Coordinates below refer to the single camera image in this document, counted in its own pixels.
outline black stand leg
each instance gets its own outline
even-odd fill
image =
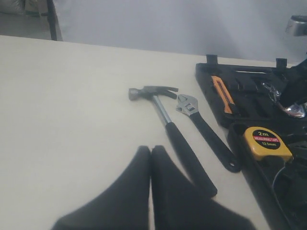
[[[53,0],[47,0],[47,7],[48,7],[48,22],[50,27],[50,35],[51,40],[57,41],[57,31],[56,31],[56,18],[55,18],[55,11],[54,11],[54,4]]]

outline hammer head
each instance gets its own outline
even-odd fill
[[[178,89],[167,86],[144,86],[141,90],[130,88],[129,100],[134,101],[140,97],[151,100],[154,95],[164,95],[176,99],[177,95],[171,91],[178,92]]]

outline adjustable wrench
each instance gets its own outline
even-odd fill
[[[196,98],[184,94],[178,95],[178,105],[176,110],[190,117],[217,158],[228,171],[236,173],[241,170],[241,165],[238,159],[200,115]]]

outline tape measure label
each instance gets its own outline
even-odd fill
[[[273,133],[270,133],[268,131],[261,129],[255,130],[253,132],[253,138],[258,144],[260,144],[264,148],[276,150],[280,147],[279,139]]]

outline black rubber grip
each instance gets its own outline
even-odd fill
[[[176,154],[191,180],[208,197],[214,197],[217,194],[216,187],[177,126],[173,122],[170,122],[165,128]]]
[[[241,170],[241,164],[239,160],[229,150],[229,148],[224,144],[219,136],[210,128],[207,122],[205,122],[200,113],[197,112],[190,115],[190,119],[193,121],[194,125],[199,130],[223,166],[232,173],[239,172]]]

